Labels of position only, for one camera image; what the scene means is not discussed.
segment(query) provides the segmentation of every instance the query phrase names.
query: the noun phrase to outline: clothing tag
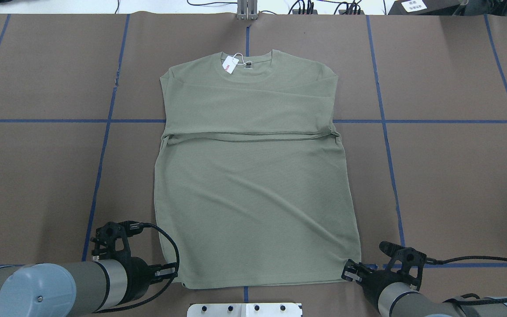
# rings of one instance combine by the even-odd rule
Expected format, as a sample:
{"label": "clothing tag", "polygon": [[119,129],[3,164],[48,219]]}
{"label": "clothing tag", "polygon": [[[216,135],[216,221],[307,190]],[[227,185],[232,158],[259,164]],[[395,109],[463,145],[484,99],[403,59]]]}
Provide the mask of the clothing tag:
{"label": "clothing tag", "polygon": [[233,58],[232,56],[226,56],[226,59],[222,63],[222,68],[224,68],[225,71],[228,72],[228,74],[232,74],[234,71],[234,68],[236,68],[236,65],[238,64],[239,59]]}
{"label": "clothing tag", "polygon": [[404,10],[406,12],[415,12],[420,10],[425,10],[428,7],[424,4],[424,1],[422,0],[410,0],[401,2],[402,6],[404,7]]}

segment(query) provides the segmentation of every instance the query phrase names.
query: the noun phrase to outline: t-shirt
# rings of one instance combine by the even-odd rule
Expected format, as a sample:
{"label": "t-shirt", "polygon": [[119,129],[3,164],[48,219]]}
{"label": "t-shirt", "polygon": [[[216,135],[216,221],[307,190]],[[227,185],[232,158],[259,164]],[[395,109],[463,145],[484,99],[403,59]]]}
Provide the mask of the t-shirt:
{"label": "t-shirt", "polygon": [[179,247],[176,281],[191,289],[340,281],[346,260],[360,261],[360,239],[332,124],[338,77],[277,50],[228,74],[226,57],[161,77],[167,122],[154,202]]}

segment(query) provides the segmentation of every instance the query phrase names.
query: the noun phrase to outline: black cable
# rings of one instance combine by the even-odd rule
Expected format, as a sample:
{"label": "black cable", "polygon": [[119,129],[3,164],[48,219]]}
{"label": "black cable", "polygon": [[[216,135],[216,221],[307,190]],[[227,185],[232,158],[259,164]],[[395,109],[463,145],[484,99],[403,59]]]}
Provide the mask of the black cable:
{"label": "black cable", "polygon": [[[489,257],[486,255],[471,255],[468,257],[458,257],[447,260],[436,260],[436,259],[427,259],[426,263],[431,265],[444,265],[451,262],[470,260],[470,259],[484,259],[484,260],[495,260],[495,261],[503,261],[507,262],[507,258],[503,257]],[[457,299],[448,299],[446,302],[456,303],[458,305],[463,306],[474,306],[474,305],[489,305],[489,304],[502,304],[507,303],[507,299],[481,299],[479,301],[458,301]]]}
{"label": "black cable", "polygon": [[290,6],[289,12],[287,14],[290,14],[296,4],[298,4],[298,14],[300,14],[300,3],[302,2],[302,5],[304,6],[304,0],[296,0],[292,6]]}
{"label": "black cable", "polygon": [[349,6],[349,11],[344,12],[344,14],[350,15],[358,15],[361,14],[361,6],[359,5],[362,0],[355,2],[355,0]]}
{"label": "black cable", "polygon": [[[157,225],[154,225],[153,223],[149,223],[149,222],[141,222],[141,224],[143,225],[143,228],[153,228],[153,229],[156,229],[159,233],[161,233],[168,241],[169,243],[171,243],[171,245],[173,246],[173,250],[175,250],[175,273],[177,271],[179,271],[179,249],[177,248],[177,245],[175,244],[175,241],[173,239],[171,239],[171,237],[165,232],[163,231],[160,227],[158,227]],[[94,313],[113,313],[115,311],[123,311],[123,310],[128,310],[128,309],[133,309],[133,308],[136,308],[136,307],[139,307],[139,306],[142,306],[150,301],[153,301],[154,299],[156,299],[158,296],[160,296],[166,289],[169,285],[171,285],[171,283],[173,282],[173,279],[175,279],[175,275],[173,275],[165,285],[163,285],[162,289],[160,289],[157,293],[155,293],[155,295],[151,296],[149,299],[146,299],[146,300],[143,300],[139,303],[135,303],[135,304],[132,304],[132,305],[129,305],[129,306],[124,306],[124,307],[117,307],[117,308],[111,308],[111,309],[104,309],[104,310],[100,310],[100,311],[96,311]]]}
{"label": "black cable", "polygon": [[187,3],[191,6],[208,6],[209,4],[238,4],[238,2],[209,2],[207,4],[192,4],[191,2],[189,2],[189,0],[187,0]]}
{"label": "black cable", "polygon": [[342,4],[345,4],[345,10],[348,9],[349,4],[347,2],[345,2],[345,1],[344,2],[340,2],[340,4],[338,4],[338,6],[336,6],[336,10],[334,10],[334,14],[336,14],[338,12],[338,9],[340,8],[340,6]]}
{"label": "black cable", "polygon": [[[329,2],[331,4],[346,4],[346,6],[349,6],[350,4],[348,2],[345,2],[345,1],[331,1],[331,0],[318,0],[318,1],[322,1],[322,2]],[[354,6],[354,8],[352,8],[352,12],[348,13],[347,11],[349,10],[349,7],[346,7],[346,12],[342,13],[342,14],[361,14],[361,6],[359,5],[359,3],[361,2],[361,0],[359,2],[355,2],[355,0],[351,3],[351,4],[356,4],[356,6]],[[334,14],[336,14],[336,12],[338,11],[338,8],[340,8],[340,6],[337,6],[336,7],[336,10],[334,11]]]}

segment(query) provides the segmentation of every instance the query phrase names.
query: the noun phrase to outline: metal plate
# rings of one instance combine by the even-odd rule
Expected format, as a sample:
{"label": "metal plate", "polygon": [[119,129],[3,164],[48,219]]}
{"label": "metal plate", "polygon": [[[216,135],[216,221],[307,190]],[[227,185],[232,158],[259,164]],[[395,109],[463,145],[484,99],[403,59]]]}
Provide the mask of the metal plate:
{"label": "metal plate", "polygon": [[194,304],[187,317],[302,317],[300,303]]}

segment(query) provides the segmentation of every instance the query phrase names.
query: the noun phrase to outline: tag string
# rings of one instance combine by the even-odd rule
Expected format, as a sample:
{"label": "tag string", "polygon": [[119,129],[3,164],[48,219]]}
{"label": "tag string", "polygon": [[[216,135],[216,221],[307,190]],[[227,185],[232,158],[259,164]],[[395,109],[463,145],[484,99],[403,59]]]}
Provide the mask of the tag string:
{"label": "tag string", "polygon": [[242,57],[242,64],[240,64],[240,62],[237,62],[236,65],[240,65],[241,66],[241,65],[245,65],[246,63],[252,63],[251,60],[248,60],[247,62],[244,62],[244,56],[242,55],[242,53],[236,53],[236,54],[234,54],[233,58],[236,58],[236,55],[238,55],[238,54]]}

